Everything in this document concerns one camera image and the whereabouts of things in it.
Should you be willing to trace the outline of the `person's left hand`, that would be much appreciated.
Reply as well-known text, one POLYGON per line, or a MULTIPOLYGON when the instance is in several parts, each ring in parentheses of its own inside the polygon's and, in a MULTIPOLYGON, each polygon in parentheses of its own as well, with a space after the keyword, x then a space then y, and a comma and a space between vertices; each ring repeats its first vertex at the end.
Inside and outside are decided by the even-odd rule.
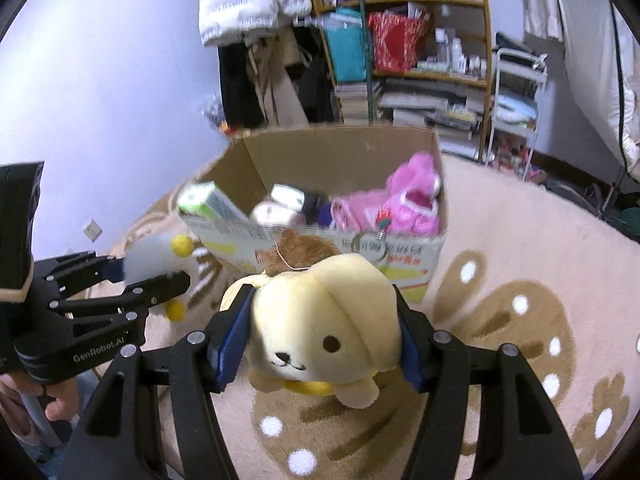
POLYGON ((39 401, 48 398, 44 408, 49 422, 72 420, 79 412, 79 392, 75 378, 54 385, 41 385, 24 372, 11 372, 1 375, 1 392, 18 393, 26 398, 39 401))

